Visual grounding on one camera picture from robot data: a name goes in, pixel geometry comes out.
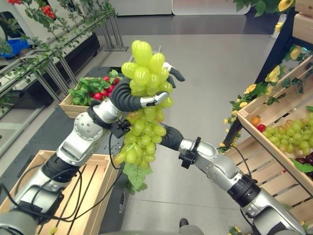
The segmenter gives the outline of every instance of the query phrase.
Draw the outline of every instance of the yellow flower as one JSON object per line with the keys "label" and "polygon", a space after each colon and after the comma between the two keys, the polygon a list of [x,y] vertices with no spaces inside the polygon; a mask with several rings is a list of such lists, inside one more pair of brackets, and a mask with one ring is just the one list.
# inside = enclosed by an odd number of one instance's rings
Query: yellow flower
{"label": "yellow flower", "polygon": [[284,11],[287,8],[289,8],[294,0],[281,0],[280,3],[278,4],[278,10],[279,11]]}
{"label": "yellow flower", "polygon": [[268,86],[266,89],[267,89],[267,92],[265,93],[265,95],[270,95],[272,93],[273,87]]}
{"label": "yellow flower", "polygon": [[247,102],[242,102],[242,103],[240,103],[239,107],[240,107],[240,108],[243,108],[243,107],[245,107],[245,106],[247,106],[247,105],[248,105]]}
{"label": "yellow flower", "polygon": [[277,65],[272,72],[270,72],[265,81],[266,82],[277,82],[278,81],[278,75],[280,75],[280,67]]}
{"label": "yellow flower", "polygon": [[280,29],[282,28],[283,26],[283,22],[278,22],[275,26],[275,33],[279,33],[280,32]]}
{"label": "yellow flower", "polygon": [[291,52],[290,52],[290,58],[292,60],[296,60],[301,53],[302,47],[296,46]]}
{"label": "yellow flower", "polygon": [[250,86],[248,86],[248,88],[246,89],[246,91],[244,92],[244,94],[249,94],[250,92],[252,92],[256,87],[256,84],[252,84]]}

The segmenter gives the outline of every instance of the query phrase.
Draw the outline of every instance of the grape bunch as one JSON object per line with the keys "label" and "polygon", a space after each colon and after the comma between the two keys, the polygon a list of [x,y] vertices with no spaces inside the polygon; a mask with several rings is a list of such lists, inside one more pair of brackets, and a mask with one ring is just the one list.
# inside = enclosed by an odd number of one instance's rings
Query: grape bunch
{"label": "grape bunch", "polygon": [[287,120],[284,126],[269,126],[262,134],[282,152],[292,153],[297,148],[309,155],[313,148],[313,113],[301,120]]}
{"label": "grape bunch", "polygon": [[[151,46],[147,42],[136,40],[132,43],[132,54],[136,63],[126,62],[122,65],[122,73],[131,79],[132,95],[154,95],[159,91],[171,93],[172,85],[167,82],[169,72],[162,65],[165,57],[162,53],[152,55]],[[128,113],[126,119],[131,123],[131,130],[124,139],[124,147],[114,158],[115,164],[126,162],[139,165],[142,169],[149,167],[155,160],[156,143],[162,141],[166,134],[163,108],[173,105],[171,97],[165,98],[159,105],[150,106]]]}

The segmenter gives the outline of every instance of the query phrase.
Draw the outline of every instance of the wooden slat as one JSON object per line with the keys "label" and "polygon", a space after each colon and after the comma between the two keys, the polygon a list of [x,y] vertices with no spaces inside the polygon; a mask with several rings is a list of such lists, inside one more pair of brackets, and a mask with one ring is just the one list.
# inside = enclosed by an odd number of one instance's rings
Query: wooden slat
{"label": "wooden slat", "polygon": [[296,187],[276,196],[275,199],[280,203],[292,206],[309,197],[310,195],[301,187],[301,185],[297,185]]}
{"label": "wooden slat", "polygon": [[277,175],[283,171],[283,167],[278,162],[273,162],[264,168],[252,173],[252,178],[256,179],[259,183]]}
{"label": "wooden slat", "polygon": [[312,208],[313,208],[313,199],[310,199],[299,206],[296,206],[292,209],[290,209],[290,212],[298,219],[298,220],[304,220],[307,222],[307,220],[312,219]]}
{"label": "wooden slat", "polygon": [[295,38],[312,43],[313,39],[313,18],[296,14],[293,22],[292,35]]}
{"label": "wooden slat", "polygon": [[265,184],[261,185],[261,187],[264,188],[269,194],[274,195],[296,183],[297,182],[295,179],[289,175],[288,172],[286,172],[282,173],[271,181],[266,182]]}
{"label": "wooden slat", "polygon": [[313,18],[313,1],[312,0],[297,0],[295,2],[295,10],[302,15]]}

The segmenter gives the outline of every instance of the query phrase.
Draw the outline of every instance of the grape leaf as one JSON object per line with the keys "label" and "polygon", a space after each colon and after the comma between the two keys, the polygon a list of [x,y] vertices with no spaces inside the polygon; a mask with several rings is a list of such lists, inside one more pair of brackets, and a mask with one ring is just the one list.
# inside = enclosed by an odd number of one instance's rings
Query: grape leaf
{"label": "grape leaf", "polygon": [[128,179],[132,183],[135,190],[140,189],[142,186],[146,175],[152,173],[152,170],[149,166],[148,169],[144,170],[139,165],[126,163],[123,169],[123,173],[128,175]]}
{"label": "grape leaf", "polygon": [[301,172],[307,173],[307,172],[313,171],[313,165],[309,163],[301,164],[300,162],[297,162],[293,158],[289,158],[289,159],[293,162],[294,166],[298,168]]}

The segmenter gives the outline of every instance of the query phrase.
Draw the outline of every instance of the red fruit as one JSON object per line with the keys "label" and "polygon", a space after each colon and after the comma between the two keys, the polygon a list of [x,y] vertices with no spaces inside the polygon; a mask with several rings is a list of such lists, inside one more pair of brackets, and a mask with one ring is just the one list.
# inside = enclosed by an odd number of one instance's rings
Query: red fruit
{"label": "red fruit", "polygon": [[108,76],[104,76],[102,79],[105,80],[106,82],[110,82],[110,78]]}
{"label": "red fruit", "polygon": [[313,156],[308,155],[305,157],[305,162],[306,163],[310,163],[311,165],[313,165]]}
{"label": "red fruit", "polygon": [[118,83],[119,83],[119,79],[118,78],[114,79],[113,84],[117,85]]}
{"label": "red fruit", "polygon": [[306,159],[305,158],[296,158],[295,159],[297,162],[300,162],[301,164],[306,163]]}
{"label": "red fruit", "polygon": [[93,95],[92,98],[97,99],[97,100],[102,100],[102,95],[100,92],[97,92]]}
{"label": "red fruit", "polygon": [[260,124],[258,125],[257,129],[260,131],[260,132],[264,132],[266,130],[266,126],[263,125],[263,124]]}
{"label": "red fruit", "polygon": [[109,88],[107,88],[107,92],[112,92],[114,89],[115,85],[111,85]]}
{"label": "red fruit", "polygon": [[103,90],[103,92],[101,92],[102,96],[107,96],[108,92],[106,90]]}

